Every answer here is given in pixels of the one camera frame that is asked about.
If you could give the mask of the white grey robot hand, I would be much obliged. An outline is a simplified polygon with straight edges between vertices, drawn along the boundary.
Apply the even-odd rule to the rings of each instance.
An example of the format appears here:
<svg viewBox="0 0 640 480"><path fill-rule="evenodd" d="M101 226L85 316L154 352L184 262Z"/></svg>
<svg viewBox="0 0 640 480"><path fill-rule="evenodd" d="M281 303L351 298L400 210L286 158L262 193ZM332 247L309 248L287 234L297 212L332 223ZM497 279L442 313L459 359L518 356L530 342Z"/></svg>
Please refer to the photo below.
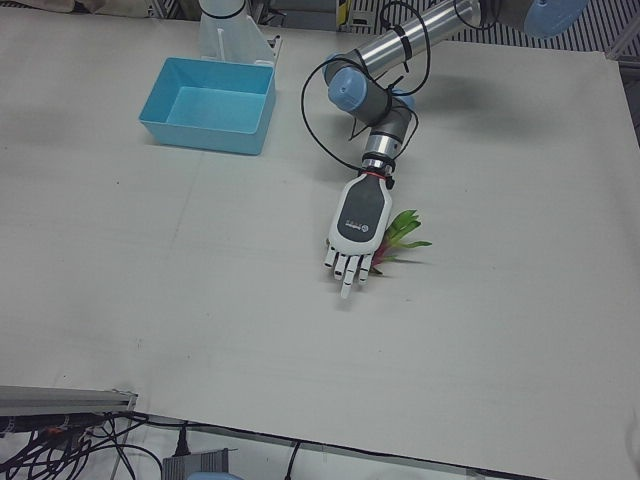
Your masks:
<svg viewBox="0 0 640 480"><path fill-rule="evenodd" d="M324 265L342 282L347 299L355 282L365 284L389 221L392 199L388 178L364 172L343 189L327 237Z"/></svg>

